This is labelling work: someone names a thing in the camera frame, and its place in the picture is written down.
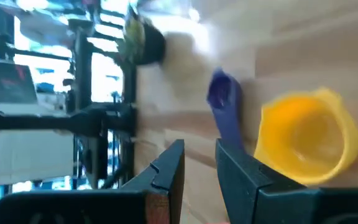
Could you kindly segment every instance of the black metal frame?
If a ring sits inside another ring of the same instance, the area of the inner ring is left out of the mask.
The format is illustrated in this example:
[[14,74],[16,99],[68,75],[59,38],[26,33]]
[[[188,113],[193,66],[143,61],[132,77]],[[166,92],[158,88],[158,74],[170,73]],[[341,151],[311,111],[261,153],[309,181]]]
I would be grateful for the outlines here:
[[[118,13],[118,12],[110,12],[110,13],[106,13],[112,16],[119,16],[119,17],[124,17],[123,14]],[[12,37],[14,37],[14,18],[12,16],[8,16],[9,19],[9,32],[8,34],[11,34]],[[111,23],[103,23],[103,25],[106,26],[111,26]],[[121,25],[117,25],[115,24],[113,27],[118,28],[118,29],[122,29]],[[29,55],[29,56],[35,56],[35,57],[45,57],[45,58],[52,58],[52,59],[57,59],[57,60],[69,60],[68,57],[62,57],[62,56],[58,56],[58,55],[50,55],[50,54],[43,54],[40,52],[33,52],[33,51],[28,51],[28,50],[17,50],[15,49],[15,54],[19,54],[19,55]],[[82,62],[79,62],[79,65],[81,68],[77,68],[82,70]],[[135,65],[130,69],[130,72],[128,74],[124,74],[124,91],[122,93],[123,96],[123,103],[135,103],[135,96],[136,96],[136,68]],[[91,102],[90,102],[90,98],[91,98],[91,77],[89,76],[88,78],[86,78],[86,76],[81,76],[80,77],[80,85],[83,91],[81,91],[81,95],[82,95],[82,99],[80,100],[81,102],[77,101],[77,103],[79,103],[81,106],[80,108],[83,108],[84,106],[88,106]],[[133,130],[132,133],[129,133],[131,136],[134,136],[135,134],[135,130]],[[77,144],[77,138],[74,138],[74,143],[75,145]],[[127,175],[125,175],[125,177],[122,180],[122,184],[126,183],[128,180],[130,180],[131,178],[133,178],[134,176],[134,144],[131,142],[121,142],[121,149],[122,149],[122,162],[124,164],[127,165],[127,167],[129,168],[129,171],[127,173]],[[74,155],[73,155],[73,159],[75,161],[78,160],[78,147],[75,147],[74,150]],[[80,166],[78,167],[74,167],[74,169],[76,170],[78,177],[81,177],[82,174],[82,168]],[[78,187],[78,181],[76,178],[72,178],[71,180],[71,188],[72,189],[77,189]],[[4,193],[8,194],[11,193],[10,189],[11,186],[7,185],[4,186],[4,189],[6,189],[4,191]]]

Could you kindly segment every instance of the potted plant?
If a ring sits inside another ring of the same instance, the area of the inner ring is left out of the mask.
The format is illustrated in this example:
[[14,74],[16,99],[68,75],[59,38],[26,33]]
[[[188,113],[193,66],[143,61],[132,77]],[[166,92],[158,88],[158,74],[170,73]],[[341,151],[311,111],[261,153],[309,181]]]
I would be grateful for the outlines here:
[[124,38],[117,40],[118,52],[109,56],[119,66],[129,62],[135,65],[147,65],[161,62],[165,56],[165,38],[146,18],[141,18],[132,6],[128,7],[124,26]]

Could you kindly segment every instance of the metal rod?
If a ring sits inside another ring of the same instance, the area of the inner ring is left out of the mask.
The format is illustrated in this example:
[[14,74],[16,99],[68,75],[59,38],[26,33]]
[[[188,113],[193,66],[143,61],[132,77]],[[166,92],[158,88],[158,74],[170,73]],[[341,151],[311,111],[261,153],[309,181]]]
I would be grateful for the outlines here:
[[72,125],[70,117],[37,115],[4,115],[0,129],[64,129]]
[[77,31],[75,46],[75,105],[76,109],[86,108],[90,104],[92,95],[92,49],[84,33]]
[[63,57],[58,55],[52,55],[52,54],[45,54],[40,52],[34,52],[30,50],[19,50],[19,49],[13,49],[15,54],[20,55],[28,55],[28,56],[35,56],[35,57],[44,57],[44,58],[50,58],[50,59],[57,59],[57,60],[69,60],[69,57]]
[[108,26],[108,27],[117,28],[117,29],[123,29],[124,28],[122,25],[113,24],[112,22],[100,21],[100,24],[104,25],[104,26]]
[[92,37],[98,38],[98,39],[110,40],[110,41],[117,41],[117,40],[121,39],[121,38],[113,37],[110,35],[102,34],[100,32],[95,32]]
[[119,18],[124,18],[125,17],[125,15],[120,13],[120,12],[109,11],[109,10],[105,10],[105,9],[101,10],[101,14],[106,14],[108,16],[115,16],[115,17],[119,17]]

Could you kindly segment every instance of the black pot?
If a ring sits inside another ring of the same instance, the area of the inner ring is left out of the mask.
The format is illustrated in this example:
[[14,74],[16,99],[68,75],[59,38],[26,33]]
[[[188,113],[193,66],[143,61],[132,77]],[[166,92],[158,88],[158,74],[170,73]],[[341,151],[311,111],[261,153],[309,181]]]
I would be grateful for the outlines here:
[[165,56],[165,38],[154,26],[143,24],[145,43],[142,58],[136,65],[148,65],[150,63],[162,62]]

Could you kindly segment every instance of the purple scoop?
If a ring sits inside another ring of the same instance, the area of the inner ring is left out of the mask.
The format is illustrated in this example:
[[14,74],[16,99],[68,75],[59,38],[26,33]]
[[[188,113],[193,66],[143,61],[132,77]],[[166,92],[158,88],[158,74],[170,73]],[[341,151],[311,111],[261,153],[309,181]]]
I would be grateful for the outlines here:
[[217,69],[209,84],[207,102],[214,114],[221,138],[244,150],[240,129],[242,90],[237,80],[224,73],[221,68]]

